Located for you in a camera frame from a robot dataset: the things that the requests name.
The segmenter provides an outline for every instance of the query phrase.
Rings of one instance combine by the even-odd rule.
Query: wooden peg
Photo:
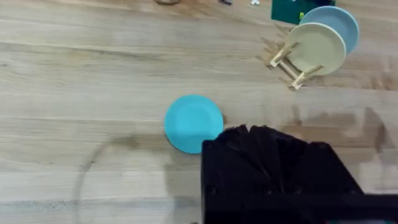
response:
[[[292,50],[298,46],[298,42],[294,42],[293,44],[289,45],[289,46],[284,46],[282,47],[282,49],[275,55],[274,58],[272,58],[272,60],[269,62],[269,65],[271,66],[271,68],[275,68],[276,66],[278,66],[278,64],[286,57],[288,56],[290,53],[292,53]]]
[[[313,78],[315,76],[315,73],[323,68],[322,65],[318,65],[316,67],[311,68],[307,72],[302,72],[291,84],[292,87],[294,87],[296,90],[298,90],[303,83],[308,81],[309,79]]]

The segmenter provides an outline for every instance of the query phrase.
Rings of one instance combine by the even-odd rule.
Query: beige plate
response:
[[[341,36],[332,28],[310,22],[294,28],[287,36],[286,45],[298,42],[288,56],[302,72],[318,65],[323,66],[316,75],[326,75],[339,69],[346,57],[346,47]]]

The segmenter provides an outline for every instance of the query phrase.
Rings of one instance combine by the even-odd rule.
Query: blue plate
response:
[[[223,131],[223,115],[210,99],[187,95],[172,103],[166,113],[164,129],[174,147],[199,154],[204,140],[214,140]]]
[[[348,11],[335,6],[322,6],[309,11],[300,24],[318,22],[334,29],[346,44],[346,52],[354,50],[359,39],[359,26]]]

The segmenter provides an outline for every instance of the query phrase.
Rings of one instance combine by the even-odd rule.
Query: black object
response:
[[[398,220],[398,196],[365,195],[326,143],[242,125],[202,146],[204,224]]]
[[[219,2],[227,4],[227,5],[232,5],[233,0],[219,0]]]

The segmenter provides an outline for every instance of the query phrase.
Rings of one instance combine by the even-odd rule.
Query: table surface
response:
[[[361,40],[297,92],[264,61],[292,28],[235,0],[0,2],[1,223],[201,222],[200,157],[167,142],[168,106],[330,143],[366,192],[398,192],[398,1],[339,0]]]

